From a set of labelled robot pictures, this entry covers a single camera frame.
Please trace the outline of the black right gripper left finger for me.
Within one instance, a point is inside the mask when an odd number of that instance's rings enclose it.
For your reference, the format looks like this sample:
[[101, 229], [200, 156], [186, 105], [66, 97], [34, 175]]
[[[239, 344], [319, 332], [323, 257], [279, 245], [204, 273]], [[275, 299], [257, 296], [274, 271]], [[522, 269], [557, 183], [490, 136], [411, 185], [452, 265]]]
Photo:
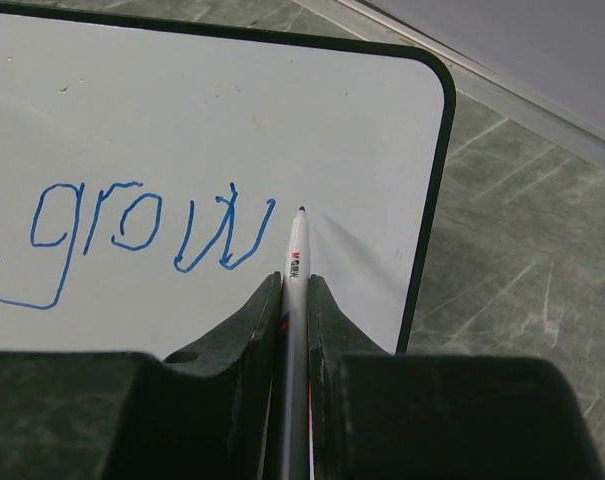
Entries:
[[164, 360], [0, 351], [0, 479], [255, 478], [281, 294], [268, 275]]

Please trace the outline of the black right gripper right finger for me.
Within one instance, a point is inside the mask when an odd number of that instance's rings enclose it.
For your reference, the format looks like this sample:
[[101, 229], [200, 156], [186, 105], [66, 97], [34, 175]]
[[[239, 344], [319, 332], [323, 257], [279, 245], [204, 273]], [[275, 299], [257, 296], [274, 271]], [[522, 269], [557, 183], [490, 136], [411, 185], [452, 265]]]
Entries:
[[380, 348], [308, 284], [318, 479], [601, 479], [561, 371], [535, 357], [407, 355]]

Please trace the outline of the white blue whiteboard marker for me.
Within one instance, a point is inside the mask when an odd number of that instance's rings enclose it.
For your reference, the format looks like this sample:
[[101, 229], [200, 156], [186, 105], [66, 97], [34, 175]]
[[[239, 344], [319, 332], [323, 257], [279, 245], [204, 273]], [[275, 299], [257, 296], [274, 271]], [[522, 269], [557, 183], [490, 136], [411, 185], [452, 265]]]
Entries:
[[294, 217], [282, 280], [280, 329], [263, 477], [310, 477], [310, 385], [307, 290], [310, 225], [301, 206]]

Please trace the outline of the white whiteboard black frame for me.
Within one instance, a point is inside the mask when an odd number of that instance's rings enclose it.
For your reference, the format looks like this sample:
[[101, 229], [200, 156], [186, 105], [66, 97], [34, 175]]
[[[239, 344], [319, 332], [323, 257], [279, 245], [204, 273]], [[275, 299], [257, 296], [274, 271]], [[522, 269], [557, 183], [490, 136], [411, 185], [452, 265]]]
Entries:
[[0, 350], [164, 357], [283, 267], [405, 346], [455, 112], [421, 49], [0, 3]]

